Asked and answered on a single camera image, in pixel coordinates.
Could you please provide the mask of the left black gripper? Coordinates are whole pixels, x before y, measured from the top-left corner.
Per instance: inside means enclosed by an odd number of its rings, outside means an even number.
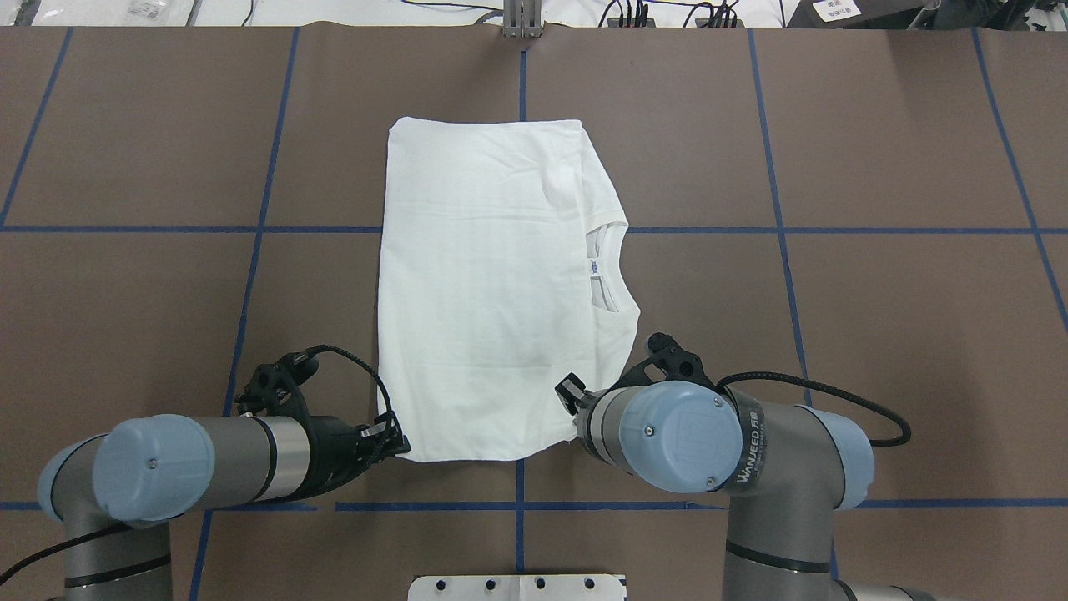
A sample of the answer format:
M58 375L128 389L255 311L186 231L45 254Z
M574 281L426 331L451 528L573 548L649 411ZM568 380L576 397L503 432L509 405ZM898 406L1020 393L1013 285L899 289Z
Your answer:
M411 452L411 442L394 413L378 415L370 425L351 426L335 416L312 416L310 463L301 499L333 492L370 466L370 459L389 459Z

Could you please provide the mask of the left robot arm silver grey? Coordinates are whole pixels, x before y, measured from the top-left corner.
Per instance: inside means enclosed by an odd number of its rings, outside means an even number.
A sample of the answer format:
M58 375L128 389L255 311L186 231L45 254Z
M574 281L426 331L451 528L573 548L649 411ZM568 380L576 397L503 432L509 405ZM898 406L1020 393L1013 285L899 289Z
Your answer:
M7 567L3 582L62 554L64 600L170 600L176 518L323 496L410 449L391 414L357 427L332 416L125 420L42 470L41 509L65 538Z

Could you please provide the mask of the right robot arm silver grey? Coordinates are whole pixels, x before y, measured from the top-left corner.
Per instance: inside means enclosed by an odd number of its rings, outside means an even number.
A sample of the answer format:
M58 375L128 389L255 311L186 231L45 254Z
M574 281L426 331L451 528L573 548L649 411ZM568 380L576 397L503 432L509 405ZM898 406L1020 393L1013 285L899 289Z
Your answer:
M854 422L810 406L763 404L733 384L781 381L866 408L899 433L874 440ZM904 586L850 584L831 574L833 517L864 502L876 475L874 449L911 438L889 408L842 389L778 371L710 381L643 371L604 391L568 374L557 398L593 457L670 493L729 499L725 600L930 600Z

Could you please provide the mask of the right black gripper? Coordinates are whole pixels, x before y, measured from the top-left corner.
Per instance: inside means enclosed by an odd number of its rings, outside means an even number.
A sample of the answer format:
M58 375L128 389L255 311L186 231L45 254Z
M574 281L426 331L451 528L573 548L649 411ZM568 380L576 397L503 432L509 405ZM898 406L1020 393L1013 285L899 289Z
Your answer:
M566 412L577 412L577 437L592 456L611 456L618 443L618 391L588 393L576 373L556 384L557 400Z

